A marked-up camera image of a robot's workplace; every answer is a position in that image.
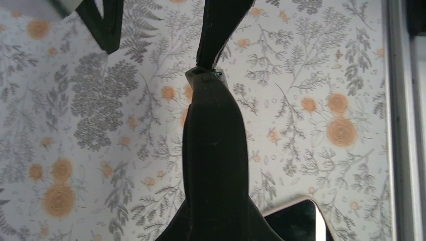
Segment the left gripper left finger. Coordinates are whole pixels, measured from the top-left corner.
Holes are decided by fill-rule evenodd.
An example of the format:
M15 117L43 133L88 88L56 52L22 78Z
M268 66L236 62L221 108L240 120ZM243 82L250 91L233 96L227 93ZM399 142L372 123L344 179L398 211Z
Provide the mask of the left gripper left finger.
M191 222L191 209L187 200L184 200L169 225L155 241L188 241Z

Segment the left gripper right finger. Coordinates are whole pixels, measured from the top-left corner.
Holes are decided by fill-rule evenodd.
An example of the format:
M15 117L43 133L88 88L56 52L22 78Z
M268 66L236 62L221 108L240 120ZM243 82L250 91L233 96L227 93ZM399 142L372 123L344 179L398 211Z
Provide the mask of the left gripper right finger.
M270 227L254 202L248 200L249 240L251 241L283 241Z

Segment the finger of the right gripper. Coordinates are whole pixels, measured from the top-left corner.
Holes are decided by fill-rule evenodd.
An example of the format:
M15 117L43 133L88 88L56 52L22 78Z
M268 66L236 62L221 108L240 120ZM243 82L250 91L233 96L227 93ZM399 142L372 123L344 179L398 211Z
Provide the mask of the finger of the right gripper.
M206 0L196 65L213 70L239 23L254 0Z
M102 4L103 15L94 0L83 0L76 11L98 45L111 54L120 46L124 0L103 0Z

